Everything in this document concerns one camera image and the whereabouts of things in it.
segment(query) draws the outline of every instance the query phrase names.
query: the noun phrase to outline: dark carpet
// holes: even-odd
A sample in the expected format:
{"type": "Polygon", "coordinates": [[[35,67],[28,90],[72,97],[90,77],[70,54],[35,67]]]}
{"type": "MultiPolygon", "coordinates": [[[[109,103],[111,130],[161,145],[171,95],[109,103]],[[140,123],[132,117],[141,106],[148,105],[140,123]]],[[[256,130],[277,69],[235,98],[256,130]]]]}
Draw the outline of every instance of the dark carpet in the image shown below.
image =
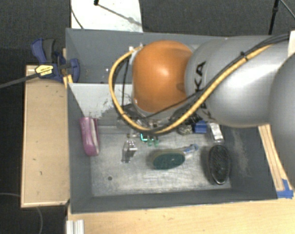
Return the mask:
{"type": "MultiPolygon", "coordinates": [[[[295,0],[285,0],[295,13],[295,0]]],[[[144,31],[213,36],[265,35],[274,0],[139,0],[144,31]]],[[[273,34],[295,28],[280,4],[273,34]]],[[[0,82],[20,78],[36,60],[30,44],[56,39],[65,46],[70,26],[69,0],[0,0],[0,82]]],[[[0,193],[20,193],[23,130],[23,85],[0,90],[0,193]]],[[[41,208],[42,233],[64,232],[65,207],[41,208]]],[[[19,199],[0,196],[0,234],[38,233],[36,209],[21,210],[19,199]]]]}

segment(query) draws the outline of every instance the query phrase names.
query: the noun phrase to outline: blue tape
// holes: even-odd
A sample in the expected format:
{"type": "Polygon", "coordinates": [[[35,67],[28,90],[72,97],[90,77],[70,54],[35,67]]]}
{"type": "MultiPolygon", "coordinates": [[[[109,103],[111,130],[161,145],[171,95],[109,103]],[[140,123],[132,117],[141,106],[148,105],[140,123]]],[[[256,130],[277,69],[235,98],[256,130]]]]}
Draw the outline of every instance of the blue tape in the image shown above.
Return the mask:
{"type": "Polygon", "coordinates": [[[294,197],[294,191],[289,189],[288,181],[286,179],[283,179],[283,184],[284,184],[284,190],[277,193],[278,198],[290,198],[292,199],[294,197]]]}

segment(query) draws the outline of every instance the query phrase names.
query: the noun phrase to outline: blue object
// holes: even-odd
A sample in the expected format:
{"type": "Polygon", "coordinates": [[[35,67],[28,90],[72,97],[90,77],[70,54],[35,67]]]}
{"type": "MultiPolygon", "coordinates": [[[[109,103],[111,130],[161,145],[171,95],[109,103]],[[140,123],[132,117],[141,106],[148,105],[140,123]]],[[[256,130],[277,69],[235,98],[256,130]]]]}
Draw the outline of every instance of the blue object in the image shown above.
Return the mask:
{"type": "Polygon", "coordinates": [[[193,131],[196,134],[205,134],[207,132],[207,124],[205,121],[200,120],[193,125],[193,131]]]}
{"type": "Polygon", "coordinates": [[[284,190],[277,193],[278,198],[290,198],[294,197],[294,191],[289,189],[288,181],[286,179],[282,179],[284,184],[284,190]]]}
{"type": "Polygon", "coordinates": [[[46,42],[44,42],[42,38],[35,40],[31,44],[31,51],[33,55],[38,59],[40,65],[48,64],[50,66],[53,66],[53,70],[51,72],[41,76],[39,75],[39,78],[52,79],[62,83],[64,75],[61,73],[60,70],[66,68],[71,69],[71,72],[69,73],[73,77],[73,82],[77,82],[80,75],[80,66],[78,60],[76,58],[71,59],[69,63],[70,66],[68,66],[63,55],[59,52],[53,51],[53,45],[53,39],[48,39],[46,40],[46,42]],[[53,55],[58,60],[58,63],[53,63],[53,55]]]}
{"type": "Polygon", "coordinates": [[[197,151],[199,149],[198,145],[197,144],[192,144],[190,146],[188,146],[187,148],[185,148],[184,152],[185,153],[190,153],[190,152],[193,152],[193,151],[197,151]]]}

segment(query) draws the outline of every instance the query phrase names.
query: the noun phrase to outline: pink eraser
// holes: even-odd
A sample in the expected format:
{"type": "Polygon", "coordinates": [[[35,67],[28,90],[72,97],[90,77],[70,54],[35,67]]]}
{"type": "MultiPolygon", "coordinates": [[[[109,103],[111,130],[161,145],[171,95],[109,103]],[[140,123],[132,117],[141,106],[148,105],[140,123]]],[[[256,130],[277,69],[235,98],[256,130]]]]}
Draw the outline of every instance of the pink eraser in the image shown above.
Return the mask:
{"type": "Polygon", "coordinates": [[[82,117],[79,119],[81,128],[81,137],[85,153],[88,156],[99,154],[98,142],[98,120],[91,117],[82,117]]]}

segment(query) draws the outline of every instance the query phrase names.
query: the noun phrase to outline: wooden table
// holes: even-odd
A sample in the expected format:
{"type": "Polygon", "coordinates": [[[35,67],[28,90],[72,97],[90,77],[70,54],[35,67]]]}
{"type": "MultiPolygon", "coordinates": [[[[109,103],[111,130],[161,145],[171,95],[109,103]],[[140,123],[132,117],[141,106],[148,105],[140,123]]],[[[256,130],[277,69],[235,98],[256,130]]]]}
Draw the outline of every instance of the wooden table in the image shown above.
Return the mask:
{"type": "MultiPolygon", "coordinates": [[[[33,66],[27,66],[30,75],[33,66]]],[[[21,207],[65,205],[69,194],[66,90],[63,84],[34,79],[25,85],[21,207]]],[[[275,187],[287,179],[268,125],[259,127],[275,187]]],[[[295,196],[255,202],[126,212],[71,214],[84,220],[85,233],[101,234],[295,234],[295,196]]]]}

